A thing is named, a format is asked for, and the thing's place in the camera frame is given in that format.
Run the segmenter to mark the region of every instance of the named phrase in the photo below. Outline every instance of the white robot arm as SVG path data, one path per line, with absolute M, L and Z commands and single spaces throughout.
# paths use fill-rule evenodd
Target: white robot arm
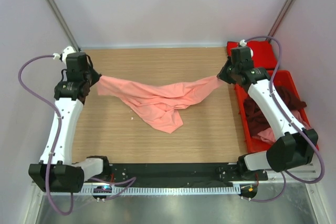
M 54 59 L 60 59 L 66 64 L 67 80 L 64 81 L 62 78 L 55 87 L 55 106 L 61 114 L 62 127 L 51 160 L 50 191 L 77 193 L 89 178 L 111 174 L 109 162 L 104 156 L 88 157 L 76 164 L 72 164 L 71 158 L 79 115 L 90 87 L 99 80 L 100 75 L 93 69 L 90 57 L 84 52 L 76 52 L 72 47 L 67 47 L 61 55 L 54 54 L 54 56 Z M 28 171 L 43 191 L 45 191 L 46 165 L 57 134 L 58 120 L 58 115 L 55 113 L 49 139 L 39 164 L 31 164 Z
M 232 56 L 228 57 L 217 77 L 229 84 L 238 84 L 244 88 L 260 107 L 277 139 L 268 151 L 239 157 L 237 164 L 240 172 L 243 174 L 259 169 L 272 169 L 276 172 L 282 172 L 309 164 L 314 150 L 288 122 L 271 94 L 275 95 L 280 106 L 290 116 L 292 122 L 303 131 L 315 146 L 318 140 L 316 131 L 314 129 L 305 129 L 291 114 L 274 86 L 272 86 L 272 90 L 269 90 L 270 76 L 264 68 L 254 68 L 249 47 L 233 48 L 231 54 Z

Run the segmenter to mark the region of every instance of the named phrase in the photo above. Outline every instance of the wooden table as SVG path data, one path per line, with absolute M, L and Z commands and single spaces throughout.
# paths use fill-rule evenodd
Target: wooden table
M 225 48 L 86 50 L 106 76 L 161 86 L 219 73 Z M 247 153 L 234 86 L 179 110 L 184 125 L 172 134 L 151 128 L 116 97 L 92 87 L 80 115 L 73 162 L 104 155 L 111 163 L 235 162 Z

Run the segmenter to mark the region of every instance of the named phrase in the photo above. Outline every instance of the metal floor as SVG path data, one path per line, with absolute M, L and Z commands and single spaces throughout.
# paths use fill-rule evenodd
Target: metal floor
M 282 184 L 260 184 L 256 198 L 277 195 Z M 69 197 L 54 196 L 63 210 Z M 45 197 L 36 223 L 47 224 L 204 224 L 204 223 L 318 223 L 305 184 L 289 183 L 282 197 L 270 203 L 241 200 L 237 195 L 120 197 L 95 202 L 91 196 L 75 196 L 75 211 L 60 216 Z

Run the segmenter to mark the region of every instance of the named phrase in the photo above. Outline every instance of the gray wall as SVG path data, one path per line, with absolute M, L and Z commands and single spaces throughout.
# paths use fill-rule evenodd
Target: gray wall
M 60 52 L 68 45 L 44 0 L 0 0 L 0 222 L 22 220 L 29 200 L 30 163 L 38 162 L 51 126 L 52 110 L 23 90 L 17 72 L 28 59 Z M 60 62 L 41 60 L 24 81 L 53 97 Z
M 301 98 L 307 102 L 310 123 L 319 133 L 326 176 L 321 182 L 325 202 L 336 205 L 336 1 L 297 0 L 276 37 L 282 42 L 282 68 L 288 69 Z
M 222 46 L 268 33 L 285 0 L 55 0 L 81 47 Z

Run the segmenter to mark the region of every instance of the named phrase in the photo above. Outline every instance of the pink cloth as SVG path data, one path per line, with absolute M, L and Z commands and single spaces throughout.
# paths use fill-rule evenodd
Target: pink cloth
M 154 129 L 172 133 L 183 125 L 177 110 L 202 102 L 224 82 L 216 76 L 195 82 L 181 82 L 161 87 L 102 76 L 98 95 L 113 95 L 127 104 Z
M 311 127 L 302 119 L 302 117 L 301 117 L 301 115 L 300 115 L 300 112 L 299 111 L 297 111 L 297 110 L 293 110 L 293 111 L 291 111 L 292 112 L 292 114 L 293 114 L 293 116 L 295 116 L 295 118 L 300 122 L 300 123 L 302 123 L 304 126 L 305 126 L 305 128 L 307 129 L 307 130 L 310 130 L 311 129 Z M 268 143 L 268 144 L 273 144 L 273 143 L 275 143 L 275 141 L 277 140 L 277 139 L 275 139 L 275 136 L 274 136 L 274 133 L 273 133 L 273 130 L 272 130 L 272 128 L 270 127 L 270 128 L 267 128 L 266 130 L 264 130 L 264 131 L 261 131 L 261 132 L 259 132 L 256 136 L 254 136 L 254 138 L 256 138 L 256 139 L 260 139 L 260 140 L 262 140 L 263 142 L 266 142 L 266 143 Z

